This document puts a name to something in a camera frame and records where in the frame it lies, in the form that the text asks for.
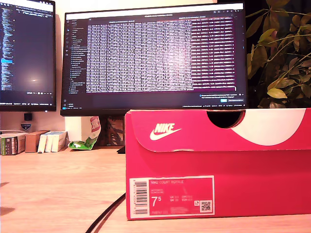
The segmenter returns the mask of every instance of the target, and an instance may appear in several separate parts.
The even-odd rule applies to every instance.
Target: qr code
[[[202,200],[200,201],[200,212],[201,213],[212,213],[212,201]]]

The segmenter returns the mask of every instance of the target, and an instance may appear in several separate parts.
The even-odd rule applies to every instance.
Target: computer monitor
[[[61,115],[245,109],[243,3],[65,14]]]
[[[0,111],[56,111],[55,2],[0,0]]]

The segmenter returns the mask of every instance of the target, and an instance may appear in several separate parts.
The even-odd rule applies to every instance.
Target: nike swoosh logo
[[[151,134],[150,134],[150,139],[153,140],[153,141],[157,141],[161,138],[164,138],[170,134],[173,134],[177,131],[180,131],[181,129],[178,129],[178,130],[171,130],[171,131],[168,131],[166,133],[162,133],[162,134],[155,134],[155,130],[152,130]]]

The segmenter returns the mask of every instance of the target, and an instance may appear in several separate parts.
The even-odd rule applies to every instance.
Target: monitor bezel
[[[55,1],[45,0],[53,5],[53,103],[52,105],[0,105],[0,112],[44,112],[56,111],[56,10]]]
[[[144,10],[144,9],[159,9],[159,8],[175,8],[175,7],[187,7],[187,6],[203,6],[203,5],[224,5],[224,4],[235,4],[235,3],[242,3],[243,4],[243,19],[244,19],[244,34],[246,33],[246,18],[245,18],[245,2],[244,1],[235,1],[235,2],[228,2],[228,3],[203,3],[203,4],[187,4],[187,5],[171,5],[171,6],[159,6],[159,7],[144,7],[144,8],[128,8],[128,9],[112,9],[112,10],[99,10],[99,11],[80,11],[80,12],[66,12],[65,13],[65,20],[64,20],[64,41],[65,41],[65,35],[66,35],[66,20],[67,20],[67,15],[71,14],[79,14],[79,13],[96,13],[96,12],[114,12],[114,11],[128,11],[128,10]],[[232,110],[245,110],[249,107],[249,100],[248,100],[248,79],[247,79],[247,51],[246,51],[246,40],[244,40],[244,47],[245,47],[245,85],[246,85],[246,102],[245,106],[243,108],[241,107],[217,107],[217,108],[135,108],[135,110],[215,110],[215,111],[232,111]],[[64,86],[64,65],[65,65],[65,60],[63,59],[63,70],[62,70],[62,87]],[[62,88],[62,93],[61,93],[61,106],[60,106],[60,114],[64,117],[84,117],[84,116],[120,116],[120,115],[125,115],[129,110],[131,109],[62,109],[62,100],[63,100],[63,88]]]

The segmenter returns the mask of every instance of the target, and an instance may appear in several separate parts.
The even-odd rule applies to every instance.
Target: sticker
[[[131,218],[215,215],[214,176],[130,179]]]

